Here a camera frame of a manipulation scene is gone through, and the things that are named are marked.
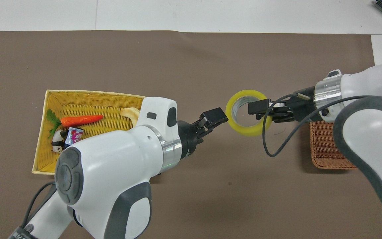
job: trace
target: brown wicker basket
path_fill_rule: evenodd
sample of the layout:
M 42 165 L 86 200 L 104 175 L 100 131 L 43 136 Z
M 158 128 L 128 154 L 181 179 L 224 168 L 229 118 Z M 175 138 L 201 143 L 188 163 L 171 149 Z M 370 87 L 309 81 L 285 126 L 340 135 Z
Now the brown wicker basket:
M 357 169 L 335 146 L 333 123 L 310 123 L 310 151 L 313 164 L 322 169 Z

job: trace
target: panda figurine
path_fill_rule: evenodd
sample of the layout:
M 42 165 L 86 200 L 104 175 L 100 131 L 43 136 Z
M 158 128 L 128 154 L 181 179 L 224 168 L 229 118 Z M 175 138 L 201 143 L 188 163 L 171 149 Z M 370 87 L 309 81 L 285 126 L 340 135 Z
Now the panda figurine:
M 51 145 L 53 146 L 53 149 L 51 151 L 56 153 L 61 153 L 61 151 L 65 150 L 70 145 L 67 145 L 64 143 L 64 138 L 67 136 L 66 130 L 57 130 L 54 133 L 53 141 L 51 142 Z

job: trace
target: green leaf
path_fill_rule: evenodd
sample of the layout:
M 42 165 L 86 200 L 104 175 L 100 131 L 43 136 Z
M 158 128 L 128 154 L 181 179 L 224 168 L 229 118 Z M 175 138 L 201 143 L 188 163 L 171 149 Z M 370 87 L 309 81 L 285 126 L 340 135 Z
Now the green leaf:
M 48 138 L 51 138 L 51 136 L 53 136 L 53 135 L 56 133 L 56 131 L 57 131 L 57 128 L 58 128 L 60 125 L 61 125 L 61 123 L 60 123 L 60 122 L 58 122 L 58 123 L 54 124 L 54 127 L 53 127 L 53 129 L 51 129 L 51 130 L 50 130 L 50 136 L 48 136 Z
M 47 118 L 47 120 L 51 121 L 52 124 L 54 124 L 53 129 L 50 130 L 50 136 L 48 136 L 48 138 L 51 138 L 51 136 L 53 136 L 54 133 L 56 132 L 57 128 L 61 125 L 61 122 L 60 122 L 59 118 L 57 118 L 56 114 L 51 109 L 47 110 L 46 118 Z

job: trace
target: orange carrot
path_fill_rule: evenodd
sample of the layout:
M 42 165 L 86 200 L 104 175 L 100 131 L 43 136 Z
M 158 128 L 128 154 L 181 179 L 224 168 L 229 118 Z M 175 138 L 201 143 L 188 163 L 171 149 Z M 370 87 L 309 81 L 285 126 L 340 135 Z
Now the orange carrot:
M 73 127 L 79 126 L 82 124 L 89 124 L 96 121 L 99 121 L 103 118 L 102 115 L 86 115 L 86 116 L 78 116 L 78 117 L 64 117 L 61 118 L 61 124 L 64 127 Z

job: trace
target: yellow tape roll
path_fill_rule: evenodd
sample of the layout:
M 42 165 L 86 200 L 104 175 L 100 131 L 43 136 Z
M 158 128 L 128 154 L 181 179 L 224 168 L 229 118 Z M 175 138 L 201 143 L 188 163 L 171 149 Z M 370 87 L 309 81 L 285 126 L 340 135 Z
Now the yellow tape roll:
M 226 105 L 226 116 L 228 117 L 228 123 L 231 128 L 244 136 L 258 136 L 262 134 L 263 118 L 259 121 L 259 123 L 253 126 L 242 126 L 237 122 L 237 113 L 241 106 L 250 102 L 264 100 L 266 98 L 267 97 L 264 94 L 254 90 L 244 90 L 233 95 Z M 266 129 L 269 128 L 271 122 L 272 117 L 269 116 L 266 119 Z

